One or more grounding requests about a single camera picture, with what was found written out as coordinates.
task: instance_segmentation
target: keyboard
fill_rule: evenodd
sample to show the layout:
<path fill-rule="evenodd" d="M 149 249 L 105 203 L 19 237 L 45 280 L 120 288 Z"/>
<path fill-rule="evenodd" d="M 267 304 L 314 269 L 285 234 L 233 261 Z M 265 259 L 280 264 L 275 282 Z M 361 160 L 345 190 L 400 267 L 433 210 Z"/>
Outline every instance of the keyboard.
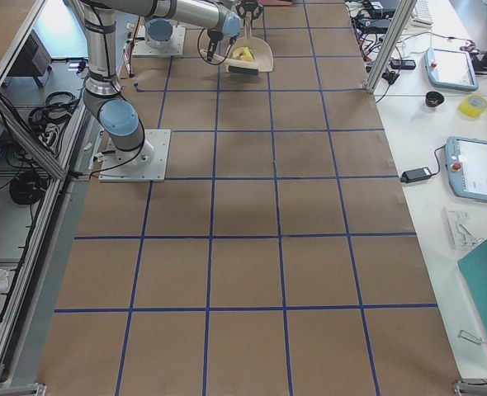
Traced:
<path fill-rule="evenodd" d="M 428 10 L 428 0 L 418 0 L 411 14 L 411 25 L 430 27 L 433 24 L 433 17 Z"/>

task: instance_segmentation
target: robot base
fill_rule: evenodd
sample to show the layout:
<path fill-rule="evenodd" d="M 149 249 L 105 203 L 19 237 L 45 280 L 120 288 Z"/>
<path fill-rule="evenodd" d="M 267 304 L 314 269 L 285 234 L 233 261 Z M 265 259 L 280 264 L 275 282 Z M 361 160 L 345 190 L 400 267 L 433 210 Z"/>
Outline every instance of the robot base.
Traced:
<path fill-rule="evenodd" d="M 167 171 L 170 134 L 170 130 L 146 130 L 144 144 L 147 147 L 152 146 L 153 150 L 143 148 L 132 163 L 125 163 L 129 158 L 119 160 L 116 155 L 105 156 L 102 162 L 102 169 L 114 167 L 121 163 L 125 163 L 125 165 L 109 171 L 103 171 L 99 174 L 99 180 L 101 182 L 164 181 Z M 106 150 L 115 150 L 115 145 L 111 139 Z"/>
<path fill-rule="evenodd" d="M 153 48 L 148 46 L 144 40 L 135 43 L 134 52 L 132 55 L 138 58 L 149 57 L 169 57 L 169 56 L 183 56 L 183 46 L 185 43 L 185 26 L 174 26 L 172 39 L 167 44 L 161 44 L 160 48 Z M 139 28 L 137 37 L 144 37 L 144 26 Z"/>

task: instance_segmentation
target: blue joint cap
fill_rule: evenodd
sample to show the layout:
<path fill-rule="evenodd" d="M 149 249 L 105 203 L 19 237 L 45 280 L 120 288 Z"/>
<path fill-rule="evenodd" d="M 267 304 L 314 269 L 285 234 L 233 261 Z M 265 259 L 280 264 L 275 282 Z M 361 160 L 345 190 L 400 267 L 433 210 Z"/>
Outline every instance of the blue joint cap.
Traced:
<path fill-rule="evenodd" d="M 144 24 L 146 34 L 155 41 L 168 41 L 174 32 L 172 23 L 163 18 L 150 19 Z"/>
<path fill-rule="evenodd" d="M 115 136 L 130 136 L 139 126 L 137 111 L 121 99 L 105 103 L 98 118 L 104 129 Z"/>
<path fill-rule="evenodd" d="M 240 33 L 241 20 L 234 12 L 230 12 L 225 18 L 221 32 L 228 37 L 235 37 Z"/>

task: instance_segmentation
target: dustpan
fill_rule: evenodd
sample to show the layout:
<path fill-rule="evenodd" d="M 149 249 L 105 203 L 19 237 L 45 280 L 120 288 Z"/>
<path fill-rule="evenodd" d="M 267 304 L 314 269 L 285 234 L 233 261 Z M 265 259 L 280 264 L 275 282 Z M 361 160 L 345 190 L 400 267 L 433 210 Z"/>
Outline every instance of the dustpan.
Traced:
<path fill-rule="evenodd" d="M 253 53 L 254 63 L 258 65 L 259 72 L 273 71 L 273 53 L 271 52 L 271 47 L 264 40 L 253 37 L 251 30 L 251 16 L 249 14 L 245 16 L 245 36 L 240 37 L 234 42 L 227 60 L 232 58 L 234 50 L 241 47 L 249 47 Z M 225 65 L 228 71 L 229 66 L 230 62 Z"/>

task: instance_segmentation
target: yellow object in dustpan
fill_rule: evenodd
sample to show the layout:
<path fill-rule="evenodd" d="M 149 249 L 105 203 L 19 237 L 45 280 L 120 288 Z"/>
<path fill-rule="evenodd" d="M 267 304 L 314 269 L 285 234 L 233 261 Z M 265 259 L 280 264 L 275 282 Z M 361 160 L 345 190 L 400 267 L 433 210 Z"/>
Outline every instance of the yellow object in dustpan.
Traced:
<path fill-rule="evenodd" d="M 234 49 L 231 58 L 245 60 L 247 62 L 254 61 L 253 52 L 251 52 L 251 49 L 249 47 L 238 47 Z"/>

